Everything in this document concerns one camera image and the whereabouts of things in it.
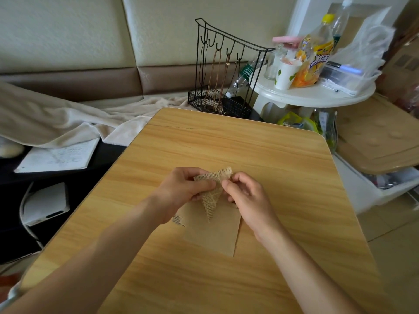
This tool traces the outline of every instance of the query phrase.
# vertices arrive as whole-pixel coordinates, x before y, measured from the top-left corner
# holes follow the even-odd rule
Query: yellow bottle cap
[[[335,18],[334,14],[326,14],[325,16],[323,16],[323,19],[321,21],[323,23],[332,23],[334,18]]]

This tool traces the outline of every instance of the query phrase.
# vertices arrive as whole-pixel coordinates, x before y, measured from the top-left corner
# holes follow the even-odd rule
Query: person's left hand
[[[216,182],[212,179],[194,181],[194,176],[208,171],[198,167],[177,167],[163,180],[151,194],[156,201],[155,209],[159,210],[160,223],[171,220],[176,211],[190,200],[201,199],[200,192],[213,190]]]

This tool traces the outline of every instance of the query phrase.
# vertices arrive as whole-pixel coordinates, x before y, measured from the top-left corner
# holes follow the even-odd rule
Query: notebook
[[[15,173],[34,173],[85,169],[95,151],[99,138],[63,148],[33,147]]]

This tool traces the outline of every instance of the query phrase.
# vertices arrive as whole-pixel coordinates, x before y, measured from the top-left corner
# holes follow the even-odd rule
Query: white device
[[[65,183],[59,183],[29,194],[21,220],[26,226],[34,226],[69,210]]]

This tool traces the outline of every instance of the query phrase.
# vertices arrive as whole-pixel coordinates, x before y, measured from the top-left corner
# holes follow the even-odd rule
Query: hand
[[[282,228],[263,186],[251,176],[239,172],[231,181],[223,180],[221,185],[259,242],[263,243],[272,231]]]
[[[212,179],[194,181],[194,176],[208,171],[198,167],[177,167],[163,180],[151,194],[153,209],[158,211],[160,224],[167,223],[176,211],[190,200],[201,199],[200,192],[213,190],[216,182]]]

